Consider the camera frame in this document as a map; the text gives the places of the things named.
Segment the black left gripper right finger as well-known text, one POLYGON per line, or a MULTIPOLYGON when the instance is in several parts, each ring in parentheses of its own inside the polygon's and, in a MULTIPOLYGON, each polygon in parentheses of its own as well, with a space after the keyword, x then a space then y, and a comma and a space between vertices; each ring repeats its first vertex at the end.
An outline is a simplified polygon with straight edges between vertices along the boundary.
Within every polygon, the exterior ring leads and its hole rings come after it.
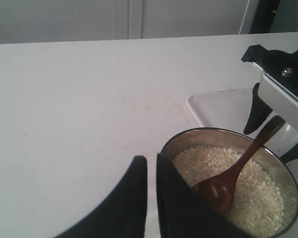
POLYGON ((203 202, 163 154, 157 155, 156 192, 162 238, 241 237, 241 230, 203 202))

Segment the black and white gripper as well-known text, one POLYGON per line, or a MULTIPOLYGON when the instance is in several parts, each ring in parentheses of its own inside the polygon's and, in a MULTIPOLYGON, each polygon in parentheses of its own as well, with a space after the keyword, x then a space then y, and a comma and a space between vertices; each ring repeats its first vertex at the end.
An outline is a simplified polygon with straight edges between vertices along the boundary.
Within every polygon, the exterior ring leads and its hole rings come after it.
MULTIPOLYGON (((298 132, 298 50, 286 53, 261 45, 248 47, 242 62, 249 62, 262 72, 252 89, 252 105, 243 130, 256 131, 275 112, 298 132)), ((298 159, 298 143, 280 157, 283 163, 298 159)))

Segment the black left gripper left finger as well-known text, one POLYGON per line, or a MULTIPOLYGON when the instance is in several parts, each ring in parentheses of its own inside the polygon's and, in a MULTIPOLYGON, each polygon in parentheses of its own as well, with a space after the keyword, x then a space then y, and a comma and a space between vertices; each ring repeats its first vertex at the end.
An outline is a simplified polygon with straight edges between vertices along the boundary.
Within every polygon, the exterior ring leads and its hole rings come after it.
POLYGON ((143 238, 148 208, 148 167, 135 156, 121 180, 86 217, 59 238, 143 238))

